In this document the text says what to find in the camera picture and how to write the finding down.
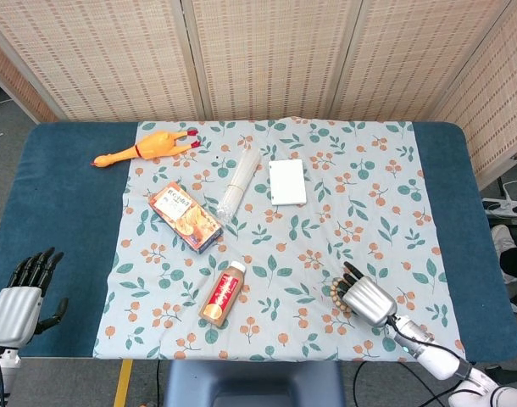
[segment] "woven panel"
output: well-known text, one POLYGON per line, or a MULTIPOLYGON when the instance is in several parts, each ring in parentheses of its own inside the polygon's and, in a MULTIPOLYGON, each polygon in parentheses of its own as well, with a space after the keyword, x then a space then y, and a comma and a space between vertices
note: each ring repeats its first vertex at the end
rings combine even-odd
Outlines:
POLYGON ((433 119, 464 129, 479 178, 517 143, 517 3, 466 68, 433 119))
POLYGON ((355 3, 194 0, 214 119, 320 116, 355 3))
POLYGON ((360 16, 331 118, 418 120, 449 85, 500 0, 374 0, 360 16))
POLYGON ((0 31, 70 120, 197 117, 168 1, 9 0, 0 31))
POLYGON ((42 101, 35 88, 15 68, 0 49, 0 81, 38 121, 57 121, 57 116, 42 101))

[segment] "rubber chicken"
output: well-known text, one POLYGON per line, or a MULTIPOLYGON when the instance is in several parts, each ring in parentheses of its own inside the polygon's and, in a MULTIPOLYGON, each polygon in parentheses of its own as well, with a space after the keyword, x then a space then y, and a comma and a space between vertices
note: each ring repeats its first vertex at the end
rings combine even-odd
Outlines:
POLYGON ((154 159, 156 157, 169 157, 187 151, 190 148, 200 146, 200 142, 192 142, 185 146, 176 146, 175 140, 185 136, 196 136, 198 130, 178 131, 156 131, 145 137, 139 143, 114 154, 99 155, 92 162, 96 167, 107 167, 111 164, 123 161, 124 159, 154 159))

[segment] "white notepad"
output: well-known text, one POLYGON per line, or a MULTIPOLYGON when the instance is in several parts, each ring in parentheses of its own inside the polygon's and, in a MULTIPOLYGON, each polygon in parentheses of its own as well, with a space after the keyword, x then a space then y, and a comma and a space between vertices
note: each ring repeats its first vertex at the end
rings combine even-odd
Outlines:
POLYGON ((305 204, 307 199, 302 160, 270 161, 270 188, 273 205, 305 204))

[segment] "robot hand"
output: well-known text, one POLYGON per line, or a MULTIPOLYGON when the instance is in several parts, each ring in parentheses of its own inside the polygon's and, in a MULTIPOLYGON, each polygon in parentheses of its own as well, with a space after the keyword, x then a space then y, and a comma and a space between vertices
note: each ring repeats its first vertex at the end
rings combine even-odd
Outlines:
POLYGON ((343 275, 347 291, 339 297, 355 315, 372 326, 386 326, 388 335, 435 378, 444 380, 457 376, 462 379, 448 400, 452 407, 517 406, 516 389, 498 386, 452 350, 437 344, 430 333, 407 316, 396 315, 396 301, 390 294, 353 265, 348 262, 344 265, 350 274, 343 275))
POLYGON ((69 300, 63 298, 52 317, 38 321, 53 271, 63 258, 63 253, 52 257, 54 251, 50 248, 23 260, 0 292, 0 405, 7 403, 21 365, 18 350, 34 334, 57 325, 66 312, 69 300))

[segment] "bottle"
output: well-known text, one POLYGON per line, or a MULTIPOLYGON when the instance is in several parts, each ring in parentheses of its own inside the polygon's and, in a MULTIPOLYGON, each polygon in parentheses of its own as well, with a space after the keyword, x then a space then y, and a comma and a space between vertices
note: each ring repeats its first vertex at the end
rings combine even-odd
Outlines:
POLYGON ((242 288, 244 273, 245 265, 237 261, 224 269, 198 314, 215 326, 223 325, 242 288))

